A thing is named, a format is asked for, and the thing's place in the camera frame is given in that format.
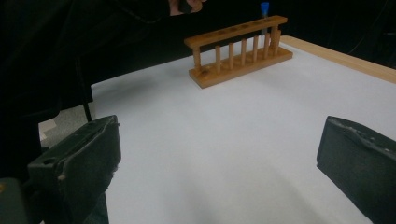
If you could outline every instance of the rack top board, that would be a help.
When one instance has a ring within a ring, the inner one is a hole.
[[[250,21],[221,30],[213,31],[210,33],[196,35],[193,37],[186,38],[184,43],[191,49],[200,48],[201,46],[219,42],[231,37],[238,35],[245,35],[255,31],[259,31],[264,28],[277,26],[282,23],[286,23],[287,18],[281,16],[272,16],[266,19],[259,19],[256,21]]]

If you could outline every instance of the dark background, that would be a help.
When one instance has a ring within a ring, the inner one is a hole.
[[[153,24],[148,36],[138,43],[87,55],[82,59],[86,86],[89,89],[102,80],[191,56],[184,38],[257,20],[261,17],[260,2],[207,0],[199,13],[164,18]],[[270,16],[289,19],[280,26],[282,35],[396,68],[395,0],[269,2]],[[64,83],[70,85],[64,107],[79,104],[74,81],[71,78]]]

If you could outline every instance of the table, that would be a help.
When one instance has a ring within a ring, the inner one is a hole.
[[[204,90],[192,57],[92,86],[120,122],[110,223],[371,223],[316,156],[327,116],[396,139],[396,85],[281,41],[293,59]]]

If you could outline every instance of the wooden test tube rack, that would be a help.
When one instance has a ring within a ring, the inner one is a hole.
[[[280,30],[278,26],[287,21],[288,19],[285,17],[272,16],[186,38],[184,43],[192,49],[195,64],[194,68],[190,70],[191,78],[201,88],[206,88],[291,59],[293,53],[279,46]],[[241,54],[233,55],[233,43],[230,43],[228,58],[222,60],[220,47],[216,46],[216,61],[207,65],[201,65],[201,46],[239,35],[253,33],[264,28],[271,28],[271,33],[265,34],[265,41],[262,48],[258,46],[259,37],[254,36],[253,50],[247,52],[247,41],[246,39],[242,39]]]

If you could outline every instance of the wooden table edge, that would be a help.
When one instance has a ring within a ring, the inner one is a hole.
[[[282,35],[280,42],[291,47],[301,49],[308,53],[314,54],[321,58],[327,59],[334,63],[339,63],[354,70],[363,72],[367,75],[378,77],[388,82],[396,84],[396,70],[389,67],[371,63],[363,59],[359,59],[345,53],[341,53],[332,49],[326,49],[322,46],[306,42],[289,35]]]

